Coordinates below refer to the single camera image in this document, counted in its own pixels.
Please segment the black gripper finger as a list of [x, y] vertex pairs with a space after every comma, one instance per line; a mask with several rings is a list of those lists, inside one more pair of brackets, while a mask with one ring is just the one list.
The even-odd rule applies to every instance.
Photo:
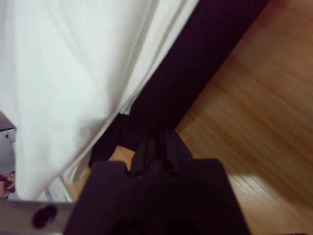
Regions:
[[161, 130], [157, 144], [157, 171], [167, 174], [185, 174], [193, 157], [179, 134]]
[[130, 173], [132, 176], [143, 176], [149, 173], [150, 164], [156, 159], [157, 140], [155, 137], [144, 139], [135, 152]]

